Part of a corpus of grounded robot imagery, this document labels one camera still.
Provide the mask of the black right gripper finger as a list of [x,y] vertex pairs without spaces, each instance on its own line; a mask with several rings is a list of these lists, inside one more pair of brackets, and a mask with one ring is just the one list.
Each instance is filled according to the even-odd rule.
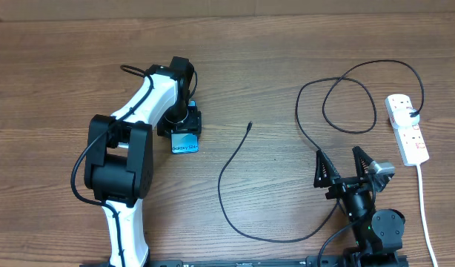
[[316,170],[314,174],[314,188],[327,188],[332,186],[341,176],[331,160],[322,150],[316,152]]
[[373,162],[373,159],[368,156],[359,146],[353,147],[352,151],[356,168],[356,175],[362,180],[370,182],[371,175],[369,174],[369,166]]

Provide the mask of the blue Galaxy S24+ smartphone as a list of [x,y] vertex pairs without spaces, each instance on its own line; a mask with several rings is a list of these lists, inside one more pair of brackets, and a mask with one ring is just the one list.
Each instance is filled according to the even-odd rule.
[[[197,107],[191,100],[188,107]],[[173,134],[171,136],[171,150],[173,154],[190,154],[199,151],[199,136],[189,133]]]

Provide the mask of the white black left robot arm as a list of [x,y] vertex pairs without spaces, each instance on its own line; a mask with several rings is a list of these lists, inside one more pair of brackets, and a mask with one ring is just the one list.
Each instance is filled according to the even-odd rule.
[[148,266],[150,249],[143,230],[143,199],[153,179],[153,137],[171,141],[173,154],[199,150],[202,113],[192,99],[198,76],[192,63],[172,58],[169,66],[146,70],[122,65],[142,78],[142,86],[109,116],[95,115],[87,147],[77,160],[91,204],[102,207],[110,234],[106,266]]

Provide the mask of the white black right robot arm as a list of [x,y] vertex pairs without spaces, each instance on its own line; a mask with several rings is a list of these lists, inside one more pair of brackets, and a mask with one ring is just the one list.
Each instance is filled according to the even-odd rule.
[[[405,216],[396,209],[376,209],[376,195],[382,192],[395,174],[390,162],[377,162],[359,146],[352,149],[356,176],[343,178],[326,153],[316,152],[313,186],[326,188],[325,198],[344,205],[349,223],[332,234],[316,257],[307,257],[311,266],[407,266],[406,256],[399,256]],[[351,230],[356,245],[342,254],[325,256],[328,244]]]

